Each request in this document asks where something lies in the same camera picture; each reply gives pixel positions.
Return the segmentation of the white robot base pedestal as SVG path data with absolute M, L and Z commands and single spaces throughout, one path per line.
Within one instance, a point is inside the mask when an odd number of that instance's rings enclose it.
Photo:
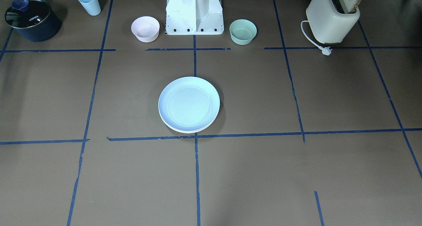
M 220 35 L 224 32 L 222 0 L 167 0 L 168 35 Z

